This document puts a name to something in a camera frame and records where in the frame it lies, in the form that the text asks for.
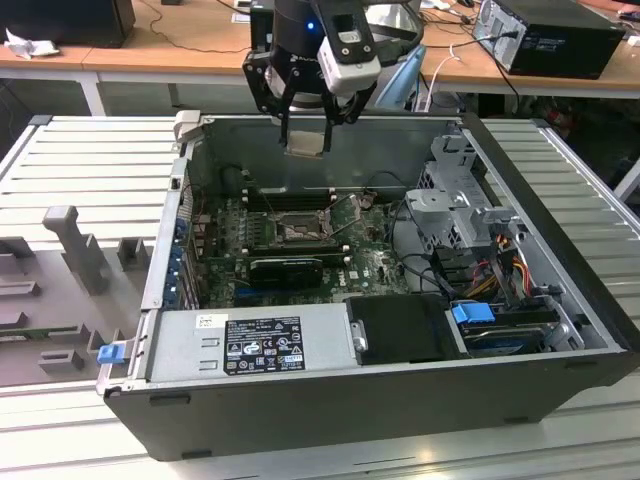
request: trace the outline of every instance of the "wooden desk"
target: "wooden desk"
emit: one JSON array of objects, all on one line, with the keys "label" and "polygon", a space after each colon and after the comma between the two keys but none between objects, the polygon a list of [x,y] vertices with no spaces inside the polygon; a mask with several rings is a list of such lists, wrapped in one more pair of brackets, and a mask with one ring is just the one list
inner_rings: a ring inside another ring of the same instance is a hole
[{"label": "wooden desk", "polygon": [[[187,0],[180,6],[163,6],[160,0],[133,0],[136,25],[121,49],[64,48],[58,57],[22,60],[0,48],[0,77],[72,80],[79,82],[93,115],[107,110],[100,97],[101,82],[144,82],[170,85],[177,101],[176,84],[245,85],[241,65],[249,47],[249,26],[231,23],[233,12],[215,0]],[[201,50],[233,53],[197,52],[173,43]],[[447,13],[442,18],[456,20]],[[425,31],[426,45],[463,43],[471,37],[455,25],[430,24]],[[435,88],[442,91],[509,93],[490,56],[479,45],[459,47],[460,62],[447,62],[440,70]],[[422,72],[433,76],[448,49],[428,49]],[[640,98],[640,49],[621,44],[599,80],[546,77],[510,77],[523,95],[568,97]]]},{"label": "wooden desk", "polygon": [[[457,10],[469,9],[456,7]],[[455,17],[440,14],[442,18]],[[450,45],[472,40],[455,25],[431,24],[425,30],[425,45]],[[477,93],[509,93],[509,86],[500,75],[489,54],[478,44],[455,49],[461,61],[447,62],[436,79],[439,90]],[[431,80],[442,59],[449,56],[446,48],[429,49],[422,64],[422,73]],[[509,76],[509,81],[523,95],[558,95],[567,97],[640,98],[640,49],[622,42],[598,80],[573,78]]]},{"label": "wooden desk", "polygon": [[63,47],[61,55],[35,57],[31,60],[17,57],[8,48],[0,48],[0,68],[30,68],[48,70],[82,70],[82,61],[91,47]]},{"label": "wooden desk", "polygon": [[[249,25],[231,23],[233,11],[214,0],[188,0],[180,6],[160,0],[133,0],[136,24],[123,48],[94,48],[84,59],[85,69],[99,72],[153,72],[242,75],[241,65],[251,44]],[[151,22],[176,45],[151,31]],[[197,52],[218,50],[221,52]]]}]

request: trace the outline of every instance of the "yellow wire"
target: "yellow wire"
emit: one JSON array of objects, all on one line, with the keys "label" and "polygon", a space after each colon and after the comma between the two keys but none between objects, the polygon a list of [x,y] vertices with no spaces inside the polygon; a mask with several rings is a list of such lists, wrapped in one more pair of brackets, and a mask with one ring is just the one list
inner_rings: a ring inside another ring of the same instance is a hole
[{"label": "yellow wire", "polygon": [[483,290],[489,288],[492,286],[492,284],[496,281],[496,277],[495,275],[492,276],[491,278],[485,280],[484,282],[482,282],[480,285],[478,285],[477,287],[475,287],[473,290],[471,290],[470,292],[467,293],[467,297],[473,297],[475,295],[478,295],[479,293],[482,293]]},{"label": "yellow wire", "polygon": [[513,262],[513,266],[518,270],[520,270],[520,275],[522,276],[522,292],[526,295],[527,294],[527,289],[525,288],[526,274],[525,274],[524,268],[522,267],[522,265],[516,262]]}]

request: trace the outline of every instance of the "power supply label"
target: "power supply label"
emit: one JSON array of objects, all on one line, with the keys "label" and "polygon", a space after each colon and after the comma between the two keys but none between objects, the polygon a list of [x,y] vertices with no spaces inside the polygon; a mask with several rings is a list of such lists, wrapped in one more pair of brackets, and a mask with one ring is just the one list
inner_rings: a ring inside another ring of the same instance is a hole
[{"label": "power supply label", "polygon": [[304,370],[300,317],[229,320],[224,330],[227,375]]}]

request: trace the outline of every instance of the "white cable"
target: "white cable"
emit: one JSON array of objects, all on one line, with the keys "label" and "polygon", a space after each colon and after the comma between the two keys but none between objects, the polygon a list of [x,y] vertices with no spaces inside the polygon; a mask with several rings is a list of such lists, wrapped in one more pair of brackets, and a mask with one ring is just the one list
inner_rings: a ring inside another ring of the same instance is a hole
[{"label": "white cable", "polygon": [[462,60],[453,52],[453,47],[454,47],[453,43],[449,45],[449,56],[447,58],[444,58],[440,62],[440,64],[436,67],[435,72],[433,72],[433,77],[431,78],[431,85],[429,85],[429,92],[427,93],[427,103],[425,104],[425,107],[424,107],[425,113],[429,113],[429,110],[431,109],[431,101],[433,99],[433,87],[436,83],[436,77],[438,76],[438,72],[440,72],[440,69],[442,68],[442,66],[445,63],[447,63],[449,60],[455,59],[455,60],[458,60],[459,62]]},{"label": "white cable", "polygon": [[499,37],[495,37],[493,35],[488,35],[486,37],[481,37],[481,38],[477,38],[474,42],[471,43],[452,43],[449,45],[449,56],[445,59],[443,59],[440,64],[436,67],[435,72],[433,72],[433,78],[431,78],[431,85],[429,86],[429,92],[427,93],[427,102],[425,104],[425,113],[429,113],[429,109],[431,108],[431,100],[432,100],[432,96],[433,96],[433,86],[436,83],[436,77],[438,76],[438,72],[440,71],[440,69],[442,68],[442,66],[447,63],[449,60],[455,59],[458,60],[459,62],[462,61],[462,59],[457,56],[455,54],[455,52],[453,51],[454,47],[462,47],[462,46],[466,46],[466,45],[473,45],[476,44],[478,42],[482,42],[484,40],[495,40],[496,38]]}]

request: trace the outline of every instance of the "motherboard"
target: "motherboard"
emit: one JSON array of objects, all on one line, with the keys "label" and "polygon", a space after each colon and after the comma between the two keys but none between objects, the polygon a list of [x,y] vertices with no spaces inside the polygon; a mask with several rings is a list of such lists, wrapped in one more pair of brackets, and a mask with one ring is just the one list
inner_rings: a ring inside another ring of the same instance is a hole
[{"label": "motherboard", "polygon": [[[309,208],[317,199],[256,200],[226,199],[202,229],[208,308],[408,292],[404,267],[390,250],[389,205],[375,203],[372,194],[334,194],[317,209]],[[296,205],[304,210],[284,209]]]}]

